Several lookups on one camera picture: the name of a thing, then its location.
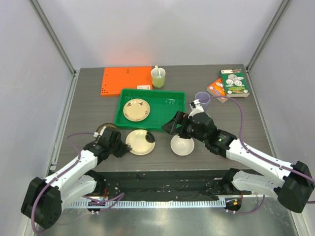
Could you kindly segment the white bowl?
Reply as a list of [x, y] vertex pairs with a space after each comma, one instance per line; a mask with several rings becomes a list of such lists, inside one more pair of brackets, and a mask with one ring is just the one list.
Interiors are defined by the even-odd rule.
[[187, 156], [194, 150], [193, 139], [180, 138], [179, 135], [173, 136], [170, 142], [172, 151], [178, 156]]

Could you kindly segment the cream plate with black mark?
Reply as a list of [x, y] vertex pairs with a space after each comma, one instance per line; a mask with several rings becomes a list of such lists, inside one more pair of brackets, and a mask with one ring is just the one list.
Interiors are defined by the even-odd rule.
[[155, 148], [156, 141], [149, 131], [137, 129], [127, 135], [126, 144], [131, 148], [132, 154], [147, 155]]

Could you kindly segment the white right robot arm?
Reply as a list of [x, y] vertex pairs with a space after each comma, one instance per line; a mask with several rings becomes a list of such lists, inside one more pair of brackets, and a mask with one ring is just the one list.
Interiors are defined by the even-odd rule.
[[161, 128], [170, 135], [197, 139], [211, 153], [242, 163], [258, 172], [257, 175], [251, 175], [231, 170], [222, 182], [222, 188], [227, 194], [234, 194], [238, 190], [260, 193], [277, 199], [290, 211], [301, 213], [315, 189], [315, 180], [305, 163], [298, 161], [291, 164], [250, 147], [235, 135], [218, 129], [205, 112], [190, 116], [178, 111]]

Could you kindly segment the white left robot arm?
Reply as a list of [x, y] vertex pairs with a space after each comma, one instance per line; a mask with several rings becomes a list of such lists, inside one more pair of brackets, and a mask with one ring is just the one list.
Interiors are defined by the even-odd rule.
[[94, 168], [110, 155], [123, 157], [131, 147], [121, 139], [121, 133], [114, 128], [104, 127], [92, 134], [94, 141], [77, 149], [77, 156], [55, 173], [45, 177], [35, 177], [28, 186], [21, 213], [31, 220], [35, 234], [52, 227], [63, 210], [74, 201], [92, 194], [100, 196], [106, 186], [102, 175]]

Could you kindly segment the green plastic bin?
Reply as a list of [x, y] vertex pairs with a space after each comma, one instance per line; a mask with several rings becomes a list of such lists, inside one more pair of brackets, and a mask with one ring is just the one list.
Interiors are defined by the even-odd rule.
[[[150, 106], [144, 120], [131, 121], [125, 117], [123, 108], [133, 99], [142, 99]], [[147, 129], [161, 131], [162, 125], [174, 117], [177, 111], [186, 110], [186, 93], [182, 91], [123, 89], [114, 124], [124, 129]]]

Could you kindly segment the lavender cup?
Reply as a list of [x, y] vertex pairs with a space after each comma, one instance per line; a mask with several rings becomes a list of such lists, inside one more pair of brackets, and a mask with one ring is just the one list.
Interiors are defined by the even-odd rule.
[[207, 92], [200, 91], [195, 95], [195, 99], [199, 100], [203, 110], [206, 110], [211, 100], [211, 97]]

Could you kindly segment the cream floral plate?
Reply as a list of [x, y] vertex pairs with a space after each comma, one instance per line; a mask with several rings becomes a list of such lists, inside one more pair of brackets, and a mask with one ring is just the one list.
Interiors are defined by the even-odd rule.
[[136, 98], [128, 101], [123, 107], [123, 115], [129, 121], [140, 122], [150, 114], [150, 105], [147, 101]]

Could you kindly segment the orange small book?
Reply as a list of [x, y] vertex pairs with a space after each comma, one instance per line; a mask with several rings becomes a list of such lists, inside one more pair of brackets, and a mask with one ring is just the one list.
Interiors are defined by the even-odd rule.
[[221, 78], [218, 78], [213, 83], [211, 83], [207, 87], [206, 90], [212, 96], [220, 96], [220, 97], [217, 97], [217, 100], [220, 101], [221, 103], [224, 103], [225, 101], [227, 101], [227, 99], [225, 98], [226, 94], [225, 94], [225, 91], [224, 91], [224, 87], [223, 87], [223, 83], [222, 83], [222, 79]]

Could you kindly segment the white spoon in mug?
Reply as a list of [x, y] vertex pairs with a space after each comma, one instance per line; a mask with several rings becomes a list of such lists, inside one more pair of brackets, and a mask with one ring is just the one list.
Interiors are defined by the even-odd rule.
[[160, 68], [156, 65], [155, 69], [156, 69], [156, 72], [157, 72], [157, 78], [161, 78], [162, 77], [162, 72], [161, 72]]

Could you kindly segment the olive green mug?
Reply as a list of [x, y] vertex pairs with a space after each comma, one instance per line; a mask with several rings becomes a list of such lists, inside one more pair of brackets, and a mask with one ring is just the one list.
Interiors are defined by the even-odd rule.
[[153, 87], [157, 88], [157, 89], [160, 89], [164, 86], [165, 84], [165, 75], [166, 75], [166, 72], [163, 68], [160, 68], [161, 72], [162, 72], [162, 77], [161, 78], [157, 78], [157, 72], [156, 72], [156, 69], [152, 69], [151, 70], [151, 78], [152, 78], [152, 84], [153, 84]]

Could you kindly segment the green coin book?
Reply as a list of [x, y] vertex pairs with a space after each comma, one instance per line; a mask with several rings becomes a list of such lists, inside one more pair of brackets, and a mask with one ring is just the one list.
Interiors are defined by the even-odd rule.
[[248, 97], [250, 94], [242, 69], [220, 71], [223, 88], [227, 97]]

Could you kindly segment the orange notebook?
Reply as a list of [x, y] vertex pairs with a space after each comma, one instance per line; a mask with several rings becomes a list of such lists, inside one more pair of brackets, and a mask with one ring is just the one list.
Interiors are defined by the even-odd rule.
[[123, 89], [153, 89], [151, 66], [106, 67], [100, 96], [119, 96]]

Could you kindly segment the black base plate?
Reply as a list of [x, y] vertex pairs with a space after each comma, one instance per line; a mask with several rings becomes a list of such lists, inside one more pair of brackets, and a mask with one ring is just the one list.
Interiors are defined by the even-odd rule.
[[184, 170], [184, 171], [131, 171], [131, 172], [96, 172], [87, 174], [96, 179], [96, 188], [91, 195], [114, 197], [124, 192], [126, 197], [136, 195], [154, 196], [155, 193], [176, 192], [198, 193], [199, 196], [250, 194], [246, 190], [237, 190], [230, 183], [235, 169], [230, 170]]

